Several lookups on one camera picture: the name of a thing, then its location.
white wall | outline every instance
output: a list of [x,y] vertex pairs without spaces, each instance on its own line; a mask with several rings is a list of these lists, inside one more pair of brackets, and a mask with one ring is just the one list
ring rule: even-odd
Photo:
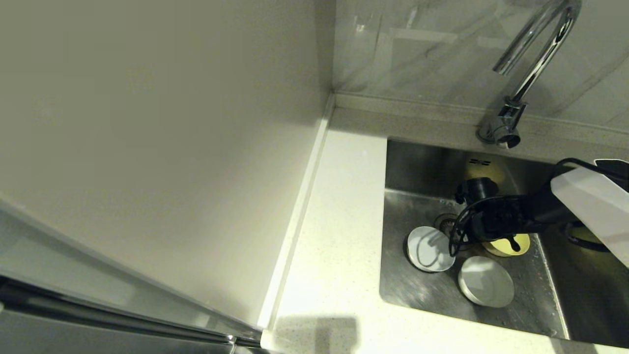
[[[492,71],[546,0],[338,0],[334,87],[383,98],[498,109],[550,30],[507,77]],[[626,0],[583,0],[527,112],[629,132]]]
[[256,323],[330,88],[334,6],[5,4],[0,197]]

stainless steel sink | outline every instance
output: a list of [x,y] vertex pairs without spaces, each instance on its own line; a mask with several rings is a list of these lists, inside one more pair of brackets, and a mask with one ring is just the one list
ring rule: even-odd
[[[390,140],[380,295],[392,304],[556,338],[629,348],[629,269],[610,253],[569,243],[551,227],[531,234],[530,250],[501,258],[481,245],[463,251],[443,273],[424,273],[406,258],[406,236],[433,226],[444,213],[459,213],[459,183],[487,176],[502,195],[537,190],[551,165],[492,154]],[[501,309],[468,301],[457,275],[465,259],[481,255],[500,263],[515,283],[515,298]]]

marble backsplash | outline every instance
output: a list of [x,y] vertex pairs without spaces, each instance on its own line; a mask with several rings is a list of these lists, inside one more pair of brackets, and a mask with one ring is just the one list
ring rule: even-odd
[[[544,2],[337,0],[334,88],[497,108],[554,24],[509,76],[491,69]],[[584,0],[570,37],[528,93],[527,113],[629,132],[628,13],[627,0]]]

faucet spout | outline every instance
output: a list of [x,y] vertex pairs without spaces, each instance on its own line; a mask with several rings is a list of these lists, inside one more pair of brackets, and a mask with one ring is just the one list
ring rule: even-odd
[[581,0],[550,0],[528,20],[494,66],[494,71],[498,74],[509,74],[539,34],[552,20],[561,15],[553,35],[537,60],[530,67],[515,92],[511,96],[505,97],[505,106],[500,114],[485,122],[477,132],[476,135],[481,141],[509,148],[520,142],[516,126],[526,107],[526,103],[523,103],[522,100],[542,71],[548,66],[559,47],[565,42],[574,27],[579,12],[581,12]]

white countertop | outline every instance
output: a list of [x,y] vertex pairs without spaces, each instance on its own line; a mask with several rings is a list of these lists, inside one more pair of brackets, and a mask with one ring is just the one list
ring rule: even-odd
[[385,137],[328,131],[275,325],[292,353],[628,353],[384,302],[379,295]]

